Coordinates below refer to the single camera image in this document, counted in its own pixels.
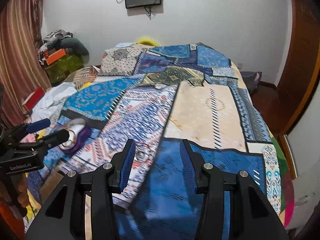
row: bed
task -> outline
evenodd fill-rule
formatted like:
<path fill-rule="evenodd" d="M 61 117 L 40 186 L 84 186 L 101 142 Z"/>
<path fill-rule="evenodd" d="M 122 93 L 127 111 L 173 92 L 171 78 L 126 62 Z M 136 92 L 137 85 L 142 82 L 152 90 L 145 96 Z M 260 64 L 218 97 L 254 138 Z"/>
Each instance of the bed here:
<path fill-rule="evenodd" d="M 85 71 L 75 74 L 76 81 L 93 84 L 59 105 L 45 134 L 78 117 L 92 133 L 71 158 L 56 147 L 43 169 L 28 174 L 32 209 L 26 230 L 63 174 L 95 170 L 128 138 L 136 142 L 135 160 L 128 186 L 113 195 L 121 239 L 194 238 L 203 196 L 185 186 L 181 139 L 223 171 L 248 171 L 284 226 L 289 223 L 294 194 L 286 159 L 230 59 L 202 43 L 132 44 L 106 50 L 99 73 Z M 225 210 L 228 201 L 226 195 Z M 86 205 L 91 239 L 90 197 Z M 225 212 L 224 239 L 229 216 Z"/>

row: patchwork bedspread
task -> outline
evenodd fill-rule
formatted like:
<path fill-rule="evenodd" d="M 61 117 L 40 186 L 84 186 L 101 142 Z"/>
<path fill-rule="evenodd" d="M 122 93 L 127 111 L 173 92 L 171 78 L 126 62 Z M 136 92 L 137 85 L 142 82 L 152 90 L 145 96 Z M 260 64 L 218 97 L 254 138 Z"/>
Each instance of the patchwork bedspread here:
<path fill-rule="evenodd" d="M 293 186 L 278 143 L 236 66 L 202 43 L 107 50 L 94 84 L 61 104 L 46 134 L 76 117 L 86 118 L 92 134 L 71 158 L 56 147 L 42 170 L 29 173 L 35 212 L 62 174 L 95 170 L 133 138 L 128 186 L 113 195 L 128 210 L 116 212 L 121 239 L 193 239 L 203 196 L 190 192 L 183 179 L 179 143 L 188 139 L 206 162 L 232 173 L 248 171 L 283 224 L 291 219 Z M 226 193 L 223 239 L 229 219 Z"/>

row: person's fingers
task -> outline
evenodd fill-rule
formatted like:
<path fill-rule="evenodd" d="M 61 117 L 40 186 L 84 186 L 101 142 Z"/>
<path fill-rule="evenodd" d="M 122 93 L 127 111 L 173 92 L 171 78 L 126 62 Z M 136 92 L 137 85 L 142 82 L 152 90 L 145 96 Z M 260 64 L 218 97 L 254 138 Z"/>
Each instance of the person's fingers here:
<path fill-rule="evenodd" d="M 23 193 L 27 192 L 27 178 L 26 178 L 25 174 L 22 174 L 22 176 L 21 176 L 21 180 L 18 184 L 18 190 Z"/>
<path fill-rule="evenodd" d="M 29 205 L 29 196 L 28 193 L 20 193 L 18 196 L 18 202 L 21 204 L 21 206 L 26 207 Z"/>

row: striped curtain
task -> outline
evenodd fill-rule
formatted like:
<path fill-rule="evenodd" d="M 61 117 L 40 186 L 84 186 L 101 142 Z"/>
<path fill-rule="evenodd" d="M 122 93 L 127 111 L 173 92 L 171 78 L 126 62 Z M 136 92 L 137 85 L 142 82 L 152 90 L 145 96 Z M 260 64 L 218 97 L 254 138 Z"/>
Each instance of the striped curtain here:
<path fill-rule="evenodd" d="M 10 0 L 0 14 L 1 119 L 7 127 L 23 122 L 22 102 L 36 88 L 51 87 L 36 51 L 41 46 L 43 0 Z"/>

